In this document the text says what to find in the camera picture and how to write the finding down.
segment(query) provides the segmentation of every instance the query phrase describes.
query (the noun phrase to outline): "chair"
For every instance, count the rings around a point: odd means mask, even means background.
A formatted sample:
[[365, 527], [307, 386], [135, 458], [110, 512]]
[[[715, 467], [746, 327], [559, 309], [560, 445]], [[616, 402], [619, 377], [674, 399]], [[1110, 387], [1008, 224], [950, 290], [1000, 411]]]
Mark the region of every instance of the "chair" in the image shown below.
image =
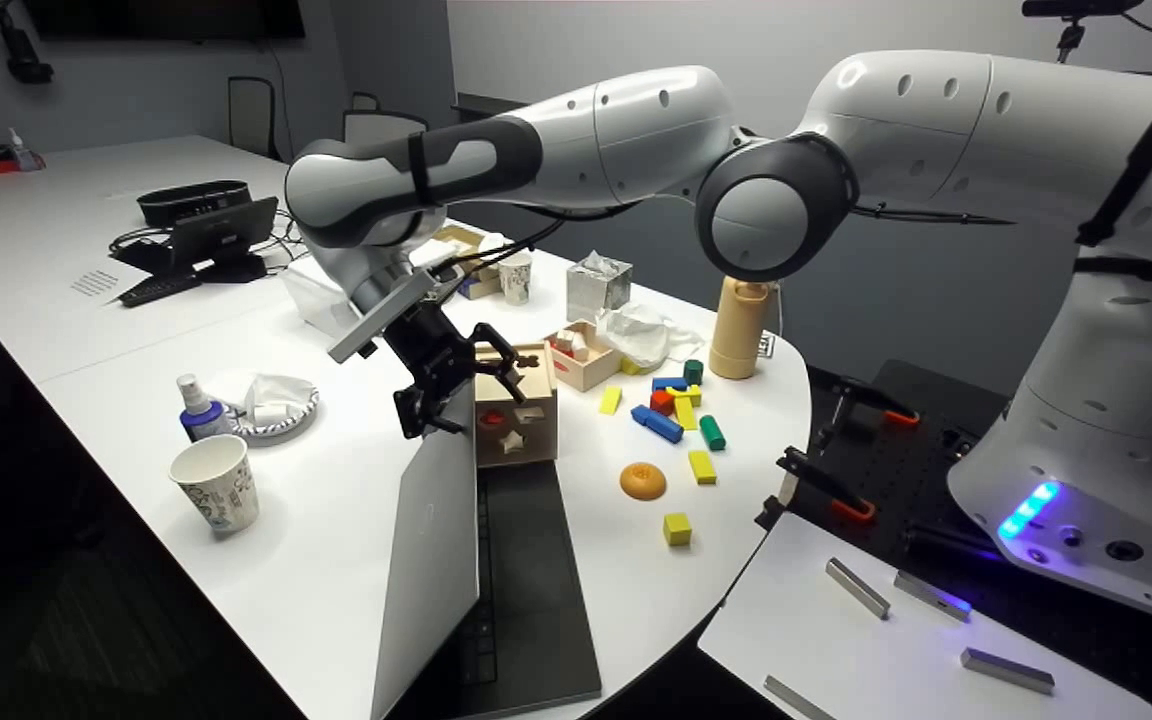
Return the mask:
[[229, 145], [282, 160], [274, 145], [274, 85], [260, 77], [229, 77]]
[[380, 99], [370, 92], [355, 92], [353, 94], [353, 103], [349, 104], [351, 109], [380, 109]]
[[416, 115], [389, 109], [347, 109], [340, 137], [349, 145], [374, 145], [378, 142], [402, 141], [411, 132], [424, 132], [429, 123]]

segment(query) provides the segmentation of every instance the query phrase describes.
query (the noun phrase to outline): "blue led light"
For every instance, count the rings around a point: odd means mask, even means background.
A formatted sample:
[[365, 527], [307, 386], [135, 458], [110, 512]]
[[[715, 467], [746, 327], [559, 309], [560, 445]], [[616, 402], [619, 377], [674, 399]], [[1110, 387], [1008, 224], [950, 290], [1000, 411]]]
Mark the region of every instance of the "blue led light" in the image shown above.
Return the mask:
[[1029, 523], [1030, 520], [1037, 518], [1039, 511], [1043, 511], [1043, 507], [1051, 502], [1053, 497], [1060, 492], [1060, 483], [1048, 482], [1041, 484], [1034, 488], [1034, 492], [1029, 493], [1029, 498], [1025, 498], [1023, 502], [1016, 506], [1016, 510], [1011, 511], [1009, 518], [1002, 521], [1001, 525], [998, 525], [998, 533], [1005, 539], [1011, 539], [1020, 535], [1020, 530]]

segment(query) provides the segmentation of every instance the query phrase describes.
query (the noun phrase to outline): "paper cup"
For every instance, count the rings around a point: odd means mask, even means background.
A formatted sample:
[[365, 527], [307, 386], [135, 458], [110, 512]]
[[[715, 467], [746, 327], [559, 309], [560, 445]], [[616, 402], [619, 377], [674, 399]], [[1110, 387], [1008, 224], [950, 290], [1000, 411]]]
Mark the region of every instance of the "paper cup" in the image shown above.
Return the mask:
[[168, 475], [218, 533], [237, 532], [260, 515], [247, 441], [241, 437], [202, 439], [172, 461]]
[[525, 305], [531, 300], [531, 252], [522, 251], [503, 258], [497, 265], [500, 291], [509, 305]]

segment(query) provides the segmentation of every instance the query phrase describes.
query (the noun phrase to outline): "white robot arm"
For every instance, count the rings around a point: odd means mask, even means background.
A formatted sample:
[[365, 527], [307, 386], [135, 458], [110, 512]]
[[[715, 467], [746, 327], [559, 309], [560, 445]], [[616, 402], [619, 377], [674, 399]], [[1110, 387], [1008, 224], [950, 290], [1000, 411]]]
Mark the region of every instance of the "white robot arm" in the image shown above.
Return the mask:
[[[652, 70], [376, 147], [317, 142], [285, 196], [365, 313], [333, 356], [366, 356], [382, 334], [411, 369], [396, 393], [407, 437], [454, 430], [435, 416], [471, 373], [509, 384], [503, 341], [485, 325], [462, 338], [425, 300], [442, 278], [404, 259], [453, 202], [676, 197], [695, 205], [707, 258], [746, 281], [795, 272], [849, 211], [887, 202], [1064, 229], [1083, 245], [1068, 300], [950, 492], [1015, 564], [1152, 612], [1152, 76], [859, 54], [824, 77], [795, 132], [767, 141], [736, 127], [708, 69]], [[503, 363], [476, 366], [475, 340]]]

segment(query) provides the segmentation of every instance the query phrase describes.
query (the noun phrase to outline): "dark floor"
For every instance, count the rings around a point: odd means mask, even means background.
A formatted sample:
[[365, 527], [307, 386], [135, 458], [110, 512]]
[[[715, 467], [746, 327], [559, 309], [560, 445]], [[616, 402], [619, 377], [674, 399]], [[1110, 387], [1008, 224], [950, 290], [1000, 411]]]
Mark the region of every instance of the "dark floor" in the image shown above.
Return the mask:
[[0, 717], [301, 717], [1, 348]]

